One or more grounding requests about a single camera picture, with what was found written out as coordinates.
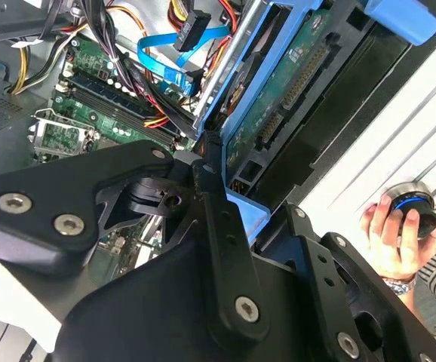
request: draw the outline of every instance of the wristwatch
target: wristwatch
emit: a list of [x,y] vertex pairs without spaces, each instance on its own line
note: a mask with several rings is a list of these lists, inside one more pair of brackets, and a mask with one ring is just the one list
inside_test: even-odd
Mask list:
[[385,285],[387,285],[394,292],[396,296],[402,296],[414,289],[416,286],[416,274],[409,281],[396,281],[395,279],[382,278]]

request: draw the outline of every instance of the silver screw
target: silver screw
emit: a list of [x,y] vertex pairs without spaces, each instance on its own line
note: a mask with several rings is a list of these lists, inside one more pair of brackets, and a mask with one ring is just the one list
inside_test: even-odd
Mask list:
[[340,345],[340,348],[350,357],[355,360],[359,358],[359,347],[355,340],[350,337],[349,334],[340,332],[337,335],[337,342]]
[[260,313],[255,302],[247,296],[239,296],[235,300],[236,312],[249,323],[255,323],[258,321]]
[[160,151],[158,149],[153,149],[152,150],[152,154],[154,156],[156,156],[157,158],[165,158],[166,157],[166,155],[162,151]]
[[208,172],[215,173],[215,170],[209,164],[204,165],[203,168]]
[[347,246],[347,243],[345,242],[345,240],[343,238],[341,238],[340,236],[336,236],[336,240],[337,240],[337,243],[341,247],[346,247]]
[[312,24],[312,29],[317,29],[319,25],[322,24],[322,17],[319,15],[315,18],[314,23]]
[[0,210],[6,213],[26,213],[32,207],[32,200],[22,194],[0,196]]
[[429,358],[427,354],[421,353],[419,355],[419,358],[421,358],[421,362],[432,362],[432,359]]
[[84,231],[84,221],[71,213],[64,213],[54,220],[54,228],[62,235],[76,236]]
[[300,217],[306,217],[306,213],[304,213],[302,209],[296,208],[295,212]]

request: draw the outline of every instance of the black knob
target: black knob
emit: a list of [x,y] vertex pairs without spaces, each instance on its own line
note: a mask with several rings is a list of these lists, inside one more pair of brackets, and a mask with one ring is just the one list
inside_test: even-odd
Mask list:
[[402,225],[407,213],[416,209],[419,213],[418,238],[427,237],[436,229],[436,213],[434,212],[434,199],[423,183],[404,183],[393,187],[386,192],[392,198],[391,209],[399,209],[403,212],[403,219],[399,235],[402,233]]

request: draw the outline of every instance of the human hand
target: human hand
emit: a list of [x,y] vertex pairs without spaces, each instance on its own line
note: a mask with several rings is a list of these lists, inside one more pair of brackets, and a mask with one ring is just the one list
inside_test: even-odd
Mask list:
[[408,281],[436,254],[436,229],[419,244],[419,213],[412,209],[404,220],[399,245],[403,214],[393,210],[388,216],[390,207],[391,198],[384,195],[362,215],[361,230],[368,243],[364,258],[381,277]]

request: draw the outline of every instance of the finger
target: finger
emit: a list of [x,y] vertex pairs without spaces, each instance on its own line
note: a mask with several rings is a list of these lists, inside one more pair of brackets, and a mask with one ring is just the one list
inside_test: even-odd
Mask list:
[[419,269],[418,229],[419,213],[414,209],[409,210],[402,227],[401,261],[404,271],[411,274]]
[[391,201],[389,196],[383,195],[370,222],[369,241],[371,250],[379,251],[382,246],[382,229],[384,228],[384,222],[387,218],[389,208],[391,207]]
[[426,264],[436,254],[436,229],[426,238],[419,254],[422,264]]
[[367,247],[369,247],[369,229],[370,229],[370,222],[374,217],[374,211],[376,211],[376,205],[372,205],[368,207],[362,214],[361,221],[359,222],[361,231],[364,233],[366,238]]
[[401,210],[397,209],[392,211],[385,220],[384,229],[382,230],[382,244],[386,247],[391,247],[396,253],[398,253],[398,236],[402,216],[403,214]]

